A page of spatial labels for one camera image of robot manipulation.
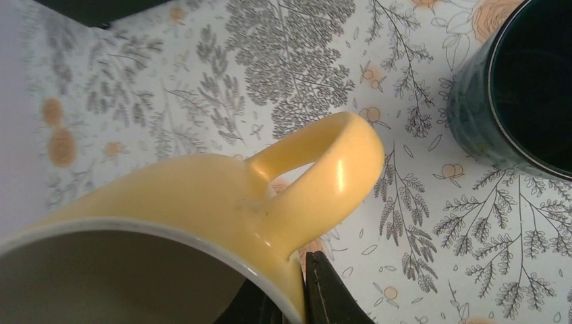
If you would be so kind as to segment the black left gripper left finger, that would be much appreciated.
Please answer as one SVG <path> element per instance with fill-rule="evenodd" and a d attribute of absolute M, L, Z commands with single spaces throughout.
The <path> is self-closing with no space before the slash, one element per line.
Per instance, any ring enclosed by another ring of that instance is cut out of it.
<path fill-rule="evenodd" d="M 214 324 L 282 324 L 278 306 L 254 283 L 246 279 L 226 310 Z"/>

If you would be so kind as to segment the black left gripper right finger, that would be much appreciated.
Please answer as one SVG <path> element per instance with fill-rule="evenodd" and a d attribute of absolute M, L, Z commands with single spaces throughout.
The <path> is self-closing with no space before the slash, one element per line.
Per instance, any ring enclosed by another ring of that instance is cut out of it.
<path fill-rule="evenodd" d="M 305 290 L 311 323 L 373 324 L 320 250 L 306 253 Z"/>

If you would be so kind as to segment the yellow mug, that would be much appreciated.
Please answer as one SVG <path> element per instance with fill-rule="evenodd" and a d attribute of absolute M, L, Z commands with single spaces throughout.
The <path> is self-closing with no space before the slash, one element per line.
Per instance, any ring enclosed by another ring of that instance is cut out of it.
<path fill-rule="evenodd" d="M 298 250 L 382 172 L 378 134 L 339 112 L 240 161 L 193 154 L 122 176 L 1 243 L 2 323 L 214 323 L 247 284 L 307 323 Z"/>

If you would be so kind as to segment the teal green mug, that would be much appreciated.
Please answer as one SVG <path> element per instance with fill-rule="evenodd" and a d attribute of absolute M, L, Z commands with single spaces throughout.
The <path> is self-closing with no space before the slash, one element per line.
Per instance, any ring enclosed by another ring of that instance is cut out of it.
<path fill-rule="evenodd" d="M 571 2 L 524 1 L 455 77 L 447 119 L 476 161 L 571 179 Z"/>

